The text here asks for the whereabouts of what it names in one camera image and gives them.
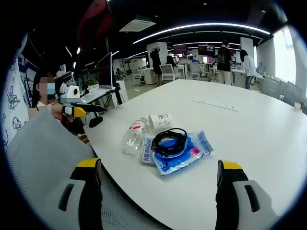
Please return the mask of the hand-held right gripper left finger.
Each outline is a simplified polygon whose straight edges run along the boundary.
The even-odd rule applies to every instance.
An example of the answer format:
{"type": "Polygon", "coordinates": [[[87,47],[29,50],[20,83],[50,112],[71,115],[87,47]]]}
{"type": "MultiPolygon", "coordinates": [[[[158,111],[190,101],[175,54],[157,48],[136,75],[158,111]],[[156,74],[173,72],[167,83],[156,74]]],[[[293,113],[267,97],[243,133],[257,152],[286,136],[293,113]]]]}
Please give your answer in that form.
{"type": "Polygon", "coordinates": [[[51,230],[101,230],[101,160],[81,161],[49,194],[51,230]]]}

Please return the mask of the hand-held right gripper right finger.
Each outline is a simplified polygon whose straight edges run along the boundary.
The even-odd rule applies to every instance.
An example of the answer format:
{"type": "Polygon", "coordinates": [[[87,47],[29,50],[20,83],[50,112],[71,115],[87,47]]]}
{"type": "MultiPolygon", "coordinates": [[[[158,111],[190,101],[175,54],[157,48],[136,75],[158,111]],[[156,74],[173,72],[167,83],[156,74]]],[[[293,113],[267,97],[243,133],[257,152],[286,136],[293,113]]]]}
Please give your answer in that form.
{"type": "Polygon", "coordinates": [[[278,220],[269,194],[233,161],[218,161],[215,201],[217,230],[268,230],[278,220]]]}

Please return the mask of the person's left hand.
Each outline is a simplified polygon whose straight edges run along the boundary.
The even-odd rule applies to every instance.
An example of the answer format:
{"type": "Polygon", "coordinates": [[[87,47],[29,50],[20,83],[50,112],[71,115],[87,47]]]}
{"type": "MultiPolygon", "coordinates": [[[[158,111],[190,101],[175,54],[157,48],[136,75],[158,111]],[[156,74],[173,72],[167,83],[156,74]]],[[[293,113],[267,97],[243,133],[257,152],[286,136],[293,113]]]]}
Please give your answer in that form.
{"type": "Polygon", "coordinates": [[[51,104],[51,113],[52,115],[62,123],[72,122],[73,119],[70,116],[63,114],[63,105],[60,103],[51,104]]]}

